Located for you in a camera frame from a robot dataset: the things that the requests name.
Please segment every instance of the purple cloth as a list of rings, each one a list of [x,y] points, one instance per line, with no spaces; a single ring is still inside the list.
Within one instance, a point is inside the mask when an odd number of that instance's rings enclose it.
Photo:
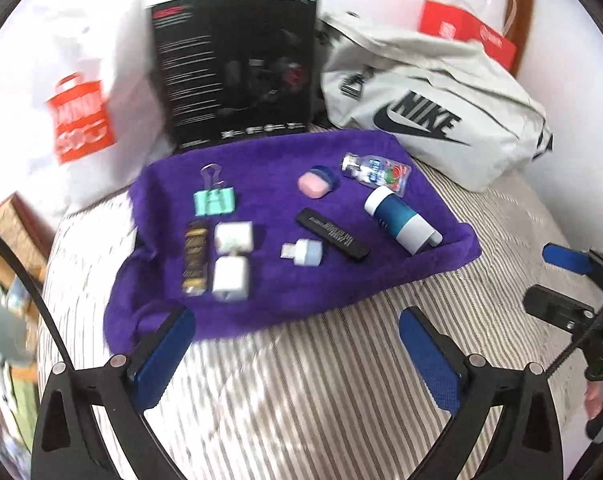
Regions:
[[[337,190],[319,200],[297,189],[297,179],[312,166],[322,164],[341,174],[347,152],[409,164],[404,200],[443,235],[442,244],[410,256],[364,211],[372,190],[355,180],[343,177]],[[212,162],[221,165],[220,178],[235,189],[236,211],[210,217],[211,230],[219,221],[251,220],[253,225],[250,297],[238,303],[221,303],[209,292],[186,298],[181,289],[185,229],[194,217],[192,195],[203,189],[200,170]],[[239,336],[458,269],[481,254],[473,228],[457,222],[408,153],[385,132],[297,134],[194,150],[145,168],[129,194],[137,246],[117,274],[104,315],[105,338],[115,353],[131,351],[177,305],[194,311],[197,340]],[[281,259],[284,243],[317,239],[295,222],[304,207],[366,241],[369,255],[354,262],[324,243],[319,267],[296,267]],[[210,244],[211,267],[215,260]]]

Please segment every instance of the bed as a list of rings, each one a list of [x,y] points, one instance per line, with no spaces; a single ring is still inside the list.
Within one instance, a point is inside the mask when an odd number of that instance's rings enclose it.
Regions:
[[[566,241],[521,174],[470,193],[420,168],[458,219],[475,228],[482,256],[348,308],[191,345],[159,405],[146,412],[187,478],[407,478],[448,418],[399,340],[397,319],[408,306],[421,307],[464,352],[495,366],[546,367],[568,343],[565,332],[524,312],[524,291],[540,283],[588,304],[597,304],[596,292],[587,280],[543,263],[547,242]],[[44,299],[77,368],[110,357],[104,309],[134,243],[126,192],[60,224]],[[60,358],[47,330],[40,331],[44,384]],[[577,352],[550,381],[561,428],[581,406],[584,368]],[[105,412],[96,415],[122,478],[134,479]],[[498,416],[493,408],[462,478],[479,466]]]

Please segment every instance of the black rectangular package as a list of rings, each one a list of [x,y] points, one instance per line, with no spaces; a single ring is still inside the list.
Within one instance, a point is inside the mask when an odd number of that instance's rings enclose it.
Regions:
[[[151,13],[179,151],[307,130],[317,0],[173,0]]]

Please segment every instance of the mint green binder clip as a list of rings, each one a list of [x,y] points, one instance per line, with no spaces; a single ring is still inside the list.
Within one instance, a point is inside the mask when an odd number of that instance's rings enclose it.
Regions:
[[[235,190],[223,186],[224,181],[219,180],[219,173],[219,164],[201,168],[204,189],[194,194],[195,216],[224,215],[235,210]]]

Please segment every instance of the nike logo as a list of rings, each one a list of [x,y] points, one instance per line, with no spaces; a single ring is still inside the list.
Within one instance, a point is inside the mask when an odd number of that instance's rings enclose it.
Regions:
[[[461,118],[425,97],[411,91],[392,107],[393,112],[416,126],[393,121],[389,117],[391,106],[392,103],[382,106],[373,117],[374,125],[380,130],[391,134],[427,137],[469,146],[468,143],[451,139],[447,135]]]

